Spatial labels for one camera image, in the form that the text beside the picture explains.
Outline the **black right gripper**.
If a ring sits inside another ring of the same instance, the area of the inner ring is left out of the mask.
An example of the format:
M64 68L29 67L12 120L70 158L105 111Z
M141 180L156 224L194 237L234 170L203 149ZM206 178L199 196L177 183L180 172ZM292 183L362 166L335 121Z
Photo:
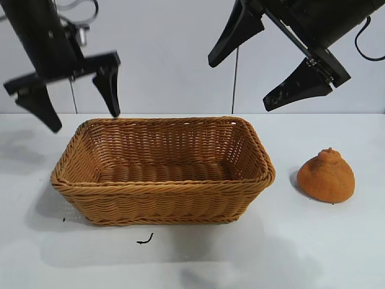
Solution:
M208 54L217 67L236 48L262 32L265 14L300 49L306 58L264 98L267 111L307 98L327 96L329 83L339 87L351 77L329 47L362 23L384 1L236 0L215 46Z

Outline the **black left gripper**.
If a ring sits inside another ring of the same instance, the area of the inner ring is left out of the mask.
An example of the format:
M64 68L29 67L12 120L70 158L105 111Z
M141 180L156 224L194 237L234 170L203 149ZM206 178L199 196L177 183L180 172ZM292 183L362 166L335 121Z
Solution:
M76 40L77 27L62 25L52 1L3 1L4 13L19 38L35 71L4 83L15 103L29 111L52 132L62 123L49 98L46 83L95 74L93 84L102 95L112 117L119 117L116 51L86 57ZM29 87L42 82L43 85Z

